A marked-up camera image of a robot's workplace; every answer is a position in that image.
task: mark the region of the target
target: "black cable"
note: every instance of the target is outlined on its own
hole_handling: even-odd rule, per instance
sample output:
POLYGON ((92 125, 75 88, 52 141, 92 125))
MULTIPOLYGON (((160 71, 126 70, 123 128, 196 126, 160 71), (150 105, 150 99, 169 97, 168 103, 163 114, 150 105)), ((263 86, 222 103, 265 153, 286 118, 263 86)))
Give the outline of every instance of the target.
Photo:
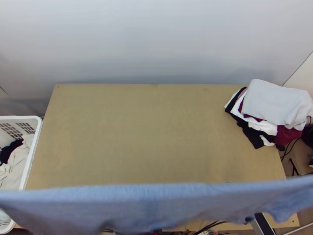
POLYGON ((285 150, 284 155, 283 155, 283 156, 281 156, 281 161, 283 161, 283 160, 284 160, 284 158, 285 158, 285 156, 286 156, 286 155, 288 155, 288 154, 291 152, 291 150, 292 150, 293 146, 295 145, 295 143, 296 143, 299 139, 301 139, 301 137, 300 137, 300 138, 298 138, 298 139, 297 139, 297 140, 293 143, 293 145, 291 146, 291 149, 289 150, 289 152, 288 152, 288 153, 286 153, 286 152, 287 152, 287 150, 288 150, 288 147, 289 147, 289 145, 290 145, 290 143, 291 143, 291 142, 289 142, 289 144, 287 145, 287 148, 286 148, 286 150, 285 150))
POLYGON ((218 222, 218 223, 213 222, 212 224, 209 224, 208 226, 205 226, 204 228, 202 228, 199 231, 195 232, 194 235, 198 235, 199 233, 202 233, 204 231, 209 230, 212 227, 215 227, 215 226, 217 226, 219 224, 224 224, 224 223, 226 223, 226 221, 221 221, 221 222, 218 222))

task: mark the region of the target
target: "white laundry basket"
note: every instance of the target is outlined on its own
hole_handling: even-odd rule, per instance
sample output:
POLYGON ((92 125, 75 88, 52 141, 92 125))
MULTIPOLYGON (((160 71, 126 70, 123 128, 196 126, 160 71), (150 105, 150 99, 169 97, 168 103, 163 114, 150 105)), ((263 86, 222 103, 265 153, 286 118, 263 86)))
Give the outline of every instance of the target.
MULTIPOLYGON (((22 139, 23 135, 34 134, 34 140, 29 150, 25 168, 22 174, 19 187, 20 190, 24 190, 26 186, 42 123, 42 119, 37 116, 0 116, 0 151, 1 148, 9 145, 14 140, 22 139)), ((7 224, 1 224, 0 234, 6 234, 10 232, 14 226, 15 222, 13 220, 7 224)))

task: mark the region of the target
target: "fabric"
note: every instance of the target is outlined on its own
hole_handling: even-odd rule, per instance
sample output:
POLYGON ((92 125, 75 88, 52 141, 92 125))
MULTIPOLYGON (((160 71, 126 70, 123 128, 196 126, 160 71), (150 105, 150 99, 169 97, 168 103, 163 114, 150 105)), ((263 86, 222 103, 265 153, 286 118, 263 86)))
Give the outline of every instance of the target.
POLYGON ((26 160, 29 154, 29 147, 23 144, 10 155, 7 164, 0 166, 0 188, 6 190, 19 189, 26 160))
POLYGON ((269 142, 264 136, 260 136, 265 146, 274 146, 275 143, 269 142))
POLYGON ((245 120, 248 123, 249 127, 256 129, 256 130, 261 130, 267 133, 268 135, 275 136, 277 134, 277 125, 270 123, 269 121, 265 120, 256 120, 254 117, 245 117, 240 111, 240 106, 242 106, 244 97, 244 93, 234 104, 234 107, 231 110, 231 113, 238 116, 242 120, 245 120))
POLYGON ((24 144, 26 144, 29 148, 32 146, 32 142, 34 141, 35 134, 23 135, 24 144))
POLYGON ((237 100, 240 99, 240 97, 241 97, 242 95, 246 94, 246 91, 247 91, 247 88, 244 89, 244 90, 239 94, 237 100))
POLYGON ((7 164, 10 154, 13 152, 14 149, 21 146, 22 144, 23 144, 23 140, 18 139, 18 140, 13 141, 9 146, 3 147, 0 152, 0 161, 1 161, 0 166, 3 163, 7 164))
POLYGON ((244 224, 255 213, 284 222, 313 206, 313 177, 223 184, 86 186, 5 191, 0 207, 34 234, 96 235, 101 229, 137 232, 202 217, 244 224))
POLYGON ((313 100, 305 90, 253 79, 245 95, 242 113, 288 129, 303 130, 306 117, 313 115, 313 100))
POLYGON ((228 102, 228 105, 225 108, 225 112, 229 113, 236 121, 237 121, 237 126, 241 127, 243 129, 243 133, 245 136, 249 139, 249 141, 253 144, 255 149, 258 149, 260 147, 264 146, 264 142, 261 139, 261 135, 265 137, 269 142, 274 142, 275 136, 268 135, 267 133, 263 131, 258 131, 254 130, 253 128, 250 128, 248 126, 248 122, 245 120, 241 119, 240 117, 234 115, 231 113, 233 110, 234 105, 237 102, 237 99, 239 95, 241 94, 242 91, 244 91, 246 87, 243 87, 240 89, 236 94, 234 94, 232 99, 228 102))
POLYGON ((278 126, 277 136, 275 138, 275 143, 279 145, 286 145, 294 139, 301 137, 302 131, 296 130, 294 128, 287 129, 285 126, 278 126))

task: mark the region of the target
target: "wooden tabletop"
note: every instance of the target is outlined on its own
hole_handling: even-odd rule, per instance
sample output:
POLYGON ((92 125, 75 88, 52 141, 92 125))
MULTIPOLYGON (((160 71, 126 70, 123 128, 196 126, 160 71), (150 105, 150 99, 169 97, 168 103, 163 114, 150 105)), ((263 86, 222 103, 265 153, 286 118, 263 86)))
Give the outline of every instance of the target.
MULTIPOLYGON (((224 112, 241 87, 58 84, 26 189, 283 179, 275 147, 255 150, 224 112)), ((270 220, 274 228, 299 225, 296 216, 283 224, 270 220)), ((196 220, 177 229, 206 224, 196 220)))

